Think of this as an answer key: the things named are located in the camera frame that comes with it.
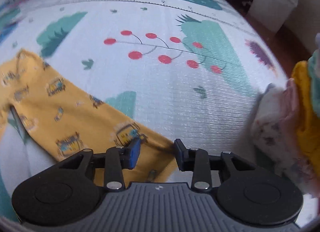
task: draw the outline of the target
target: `play mat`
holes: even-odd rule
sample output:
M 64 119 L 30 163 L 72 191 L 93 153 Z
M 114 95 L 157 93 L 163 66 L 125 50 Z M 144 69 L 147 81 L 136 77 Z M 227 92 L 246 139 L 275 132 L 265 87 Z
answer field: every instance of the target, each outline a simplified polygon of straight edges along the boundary
M 35 52 L 95 98 L 211 155 L 228 150 L 255 161 L 248 130 L 260 94 L 287 80 L 225 0 L 17 0 L 0 11 L 0 29 L 0 64 L 21 48 Z M 2 206 L 19 183 L 54 164 L 14 111 L 9 124 L 0 142 Z M 30 130 L 36 119 L 23 125 Z M 177 170 L 168 181 L 191 176 Z

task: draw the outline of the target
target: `red cherry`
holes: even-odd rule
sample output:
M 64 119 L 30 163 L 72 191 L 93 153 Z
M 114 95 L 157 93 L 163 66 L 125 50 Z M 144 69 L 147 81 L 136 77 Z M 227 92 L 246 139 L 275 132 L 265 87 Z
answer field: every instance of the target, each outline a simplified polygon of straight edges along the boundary
M 132 51 L 128 54 L 128 56 L 130 59 L 137 60 L 137 59 L 142 58 L 142 53 L 140 53 L 138 51 Z
M 169 57 L 169 56 L 166 56 L 166 55 L 160 55 L 158 57 L 158 60 L 164 64 L 168 64 L 168 63 L 171 63 L 172 59 Z
M 103 41 L 105 45 L 113 45 L 117 40 L 114 38 L 107 38 L 105 41 Z
M 203 48 L 202 44 L 198 42 L 193 42 L 192 45 L 195 46 L 196 48 Z
M 210 69 L 211 69 L 211 71 L 214 72 L 214 73 L 222 73 L 221 68 L 218 67 L 217 65 L 211 65 L 211 66 L 210 66 Z
M 188 60 L 187 65 L 193 69 L 196 69 L 199 67 L 199 64 L 194 60 Z
M 129 30 L 123 30 L 121 31 L 121 35 L 132 35 L 132 32 Z
M 157 38 L 157 35 L 156 35 L 156 34 L 153 34 L 153 33 L 147 33 L 147 34 L 146 34 L 146 37 L 147 37 L 147 38 L 150 38 L 150 39 L 155 39 L 155 38 Z
M 181 40 L 178 37 L 174 36 L 170 37 L 170 41 L 174 43 L 181 43 Z

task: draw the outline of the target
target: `gray ribbed plate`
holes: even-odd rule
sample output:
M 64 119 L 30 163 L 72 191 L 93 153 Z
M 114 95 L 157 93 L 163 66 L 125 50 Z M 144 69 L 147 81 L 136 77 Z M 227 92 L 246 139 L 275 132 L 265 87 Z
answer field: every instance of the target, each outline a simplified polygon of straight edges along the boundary
M 43 232 L 294 232 L 295 224 L 255 228 L 226 216 L 210 195 L 193 192 L 186 183 L 132 183 L 123 192 L 108 193 L 89 216 L 61 227 L 24 224 Z

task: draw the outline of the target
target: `yellow fabric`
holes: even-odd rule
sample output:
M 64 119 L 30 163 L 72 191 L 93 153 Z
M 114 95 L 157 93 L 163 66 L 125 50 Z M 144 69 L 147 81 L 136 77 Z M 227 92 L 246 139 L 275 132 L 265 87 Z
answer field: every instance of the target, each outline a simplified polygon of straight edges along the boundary
M 145 181 L 152 170 L 155 181 L 164 182 L 176 167 L 170 140 L 85 93 L 36 54 L 21 50 L 0 66 L 0 78 L 0 138 L 14 106 L 30 136 L 58 161 L 84 148 L 103 153 L 140 136 L 136 168 L 123 170 L 126 185 Z M 102 174 L 96 172 L 96 184 Z
M 312 109 L 307 61 L 301 61 L 295 65 L 292 78 L 297 85 L 300 103 L 298 145 L 310 159 L 316 174 L 320 176 L 320 119 Z

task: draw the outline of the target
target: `white container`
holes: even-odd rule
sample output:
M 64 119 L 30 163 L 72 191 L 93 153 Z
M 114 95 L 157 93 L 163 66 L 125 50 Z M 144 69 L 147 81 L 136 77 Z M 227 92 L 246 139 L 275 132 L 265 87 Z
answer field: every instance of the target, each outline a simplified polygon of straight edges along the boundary
M 253 0 L 248 13 L 276 33 L 297 5 L 298 0 Z

